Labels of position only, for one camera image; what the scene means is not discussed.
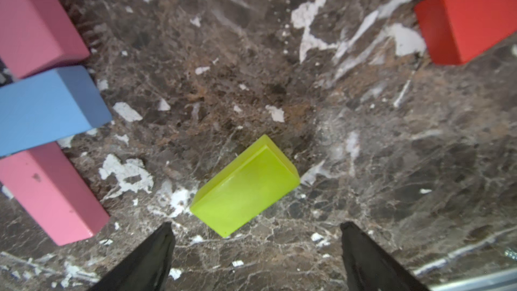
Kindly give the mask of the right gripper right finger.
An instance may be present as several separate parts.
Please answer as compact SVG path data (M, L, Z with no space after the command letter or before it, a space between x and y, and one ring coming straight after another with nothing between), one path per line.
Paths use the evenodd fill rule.
M353 222L340 224L343 264L350 290L429 291Z

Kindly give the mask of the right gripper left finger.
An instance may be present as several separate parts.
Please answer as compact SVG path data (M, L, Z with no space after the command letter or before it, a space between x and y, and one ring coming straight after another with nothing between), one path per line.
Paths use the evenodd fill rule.
M90 290L164 290L176 245L164 222Z

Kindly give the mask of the green block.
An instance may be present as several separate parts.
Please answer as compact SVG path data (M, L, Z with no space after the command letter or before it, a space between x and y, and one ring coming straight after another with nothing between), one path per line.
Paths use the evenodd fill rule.
M294 164L263 135L200 188L190 211L226 238L299 184Z

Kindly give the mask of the pink block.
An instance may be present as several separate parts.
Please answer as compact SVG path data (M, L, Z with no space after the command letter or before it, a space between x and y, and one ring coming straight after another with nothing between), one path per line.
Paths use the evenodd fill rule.
M91 238L110 220L56 143L1 159L1 183L56 245Z
M89 56L59 0L1 0L1 60L17 79Z

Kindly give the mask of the light blue block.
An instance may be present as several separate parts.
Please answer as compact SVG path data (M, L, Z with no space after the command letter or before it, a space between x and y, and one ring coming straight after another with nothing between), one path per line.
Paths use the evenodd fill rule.
M113 120L85 67L58 67L1 87L1 156Z

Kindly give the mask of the red block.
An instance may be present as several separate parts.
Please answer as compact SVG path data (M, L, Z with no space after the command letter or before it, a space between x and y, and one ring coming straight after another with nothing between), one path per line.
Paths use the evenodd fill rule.
M423 0L414 11L437 65L466 64L516 32L516 0Z

